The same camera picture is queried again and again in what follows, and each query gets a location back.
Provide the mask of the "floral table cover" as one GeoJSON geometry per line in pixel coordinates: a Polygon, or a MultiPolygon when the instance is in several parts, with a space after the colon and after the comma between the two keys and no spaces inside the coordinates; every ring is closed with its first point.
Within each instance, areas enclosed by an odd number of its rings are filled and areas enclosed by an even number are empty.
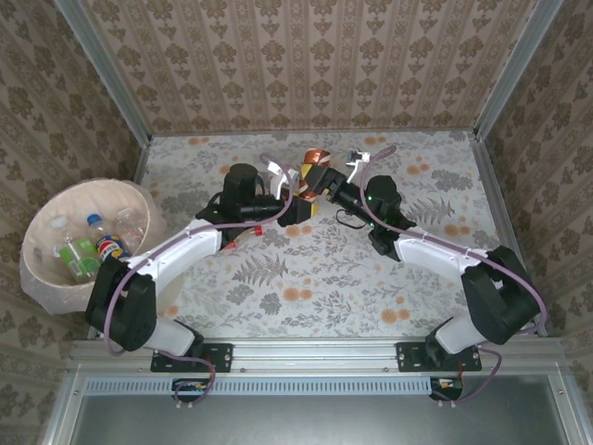
{"type": "MultiPolygon", "coordinates": [[[[345,172],[350,151],[387,146],[396,152],[372,170],[394,179],[407,218],[465,247],[499,245],[474,140],[464,131],[158,137],[142,186],[175,234],[236,163],[259,166],[270,153],[298,168],[321,149],[345,172]]],[[[268,224],[199,261],[178,295],[160,305],[164,316],[206,337],[422,337],[466,310],[460,284],[378,254],[360,222],[324,199],[306,222],[268,224]]]]}

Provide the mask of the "grey metal shelf sheet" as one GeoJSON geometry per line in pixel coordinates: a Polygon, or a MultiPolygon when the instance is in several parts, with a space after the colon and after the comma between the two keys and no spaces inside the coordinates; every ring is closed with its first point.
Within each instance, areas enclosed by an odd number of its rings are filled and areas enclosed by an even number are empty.
{"type": "Polygon", "coordinates": [[[503,375],[471,400],[426,395],[229,395],[179,406],[171,396],[97,392],[75,375],[42,445],[593,445],[570,376],[503,375]]]}

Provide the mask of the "green label plastic bottle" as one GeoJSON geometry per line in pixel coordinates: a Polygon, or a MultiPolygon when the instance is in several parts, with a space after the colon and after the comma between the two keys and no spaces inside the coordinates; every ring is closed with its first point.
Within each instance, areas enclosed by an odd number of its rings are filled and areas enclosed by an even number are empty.
{"type": "Polygon", "coordinates": [[[54,251],[79,283],[93,282],[101,262],[90,237],[66,216],[57,216],[50,222],[55,236],[54,251]]]}

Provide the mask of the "red label cola bottle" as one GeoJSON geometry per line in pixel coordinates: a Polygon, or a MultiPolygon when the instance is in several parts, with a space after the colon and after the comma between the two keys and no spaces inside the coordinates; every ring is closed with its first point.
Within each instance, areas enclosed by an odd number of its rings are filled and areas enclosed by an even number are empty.
{"type": "Polygon", "coordinates": [[[263,235],[261,225],[249,228],[229,229],[224,233],[221,249],[230,250],[242,246],[246,241],[263,235]]]}

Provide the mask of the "aluminium table side rail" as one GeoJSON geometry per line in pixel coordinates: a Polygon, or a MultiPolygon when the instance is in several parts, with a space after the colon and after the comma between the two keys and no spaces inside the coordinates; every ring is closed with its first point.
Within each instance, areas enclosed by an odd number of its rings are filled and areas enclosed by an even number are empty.
{"type": "Polygon", "coordinates": [[[485,195],[484,198],[480,199],[480,201],[485,202],[482,211],[488,211],[493,223],[493,229],[491,230],[486,230],[477,225],[473,230],[472,238],[480,248],[493,249],[499,245],[509,248],[516,254],[522,266],[525,266],[497,176],[486,149],[486,143],[483,138],[476,136],[473,131],[469,131],[467,136],[478,170],[478,180],[485,195]]]}

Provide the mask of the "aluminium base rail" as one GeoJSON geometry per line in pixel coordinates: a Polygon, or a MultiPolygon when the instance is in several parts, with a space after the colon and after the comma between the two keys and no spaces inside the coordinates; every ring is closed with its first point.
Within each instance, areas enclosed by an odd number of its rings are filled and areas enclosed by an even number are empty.
{"type": "MultiPolygon", "coordinates": [[[[399,357],[412,337],[363,338],[225,338],[233,345],[232,375],[395,375],[399,357]]],[[[518,336],[502,346],[484,345],[478,352],[485,375],[496,364],[487,353],[502,357],[501,375],[545,375],[565,370],[568,360],[554,338],[518,336]]],[[[147,374],[150,350],[115,357],[98,340],[76,341],[69,353],[68,369],[98,375],[147,374]]]]}

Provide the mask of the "aluminium frame post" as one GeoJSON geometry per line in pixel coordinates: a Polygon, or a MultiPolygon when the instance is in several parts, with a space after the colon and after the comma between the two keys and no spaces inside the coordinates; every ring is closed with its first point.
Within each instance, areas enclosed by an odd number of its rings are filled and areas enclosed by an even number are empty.
{"type": "Polygon", "coordinates": [[[141,148],[150,144],[151,131],[133,101],[131,91],[124,84],[116,62],[102,42],[98,28],[85,12],[82,0],[55,0],[57,7],[78,39],[82,49],[95,67],[101,81],[117,105],[141,148]]]}
{"type": "Polygon", "coordinates": [[[533,12],[524,25],[505,67],[473,126],[474,135],[478,140],[485,140],[492,130],[552,21],[558,14],[562,3],[563,0],[537,0],[533,12]]]}

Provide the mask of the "copper brown label bottle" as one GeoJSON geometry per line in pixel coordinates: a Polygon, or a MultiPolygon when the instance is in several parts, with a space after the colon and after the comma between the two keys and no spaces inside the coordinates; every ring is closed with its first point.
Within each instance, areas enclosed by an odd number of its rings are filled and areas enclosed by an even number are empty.
{"type": "Polygon", "coordinates": [[[313,202],[319,195],[310,189],[309,183],[305,179],[305,176],[312,165],[330,167],[331,153],[321,148],[309,148],[304,155],[303,163],[300,168],[300,179],[297,192],[299,197],[302,197],[309,202],[313,202]]]}

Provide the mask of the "black wired connector box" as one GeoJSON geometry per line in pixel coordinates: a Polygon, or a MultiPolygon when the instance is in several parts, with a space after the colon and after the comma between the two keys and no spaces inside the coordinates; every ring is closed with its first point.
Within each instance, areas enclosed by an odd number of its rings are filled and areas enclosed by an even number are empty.
{"type": "Polygon", "coordinates": [[[463,381],[460,377],[431,377],[431,394],[434,401],[457,401],[463,392],[463,381]]]}
{"type": "Polygon", "coordinates": [[[178,408],[192,407],[206,398],[214,387],[215,381],[212,378],[177,379],[171,384],[171,396],[178,408]]]}

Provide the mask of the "blue Pepsi label bottle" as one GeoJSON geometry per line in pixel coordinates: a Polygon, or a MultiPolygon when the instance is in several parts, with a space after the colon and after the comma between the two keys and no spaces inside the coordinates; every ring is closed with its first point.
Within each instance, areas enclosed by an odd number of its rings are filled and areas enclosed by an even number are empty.
{"type": "Polygon", "coordinates": [[[131,257],[130,251],[116,232],[114,222],[104,220],[99,214],[94,213],[87,217],[87,223],[101,261],[125,260],[131,257]]]}

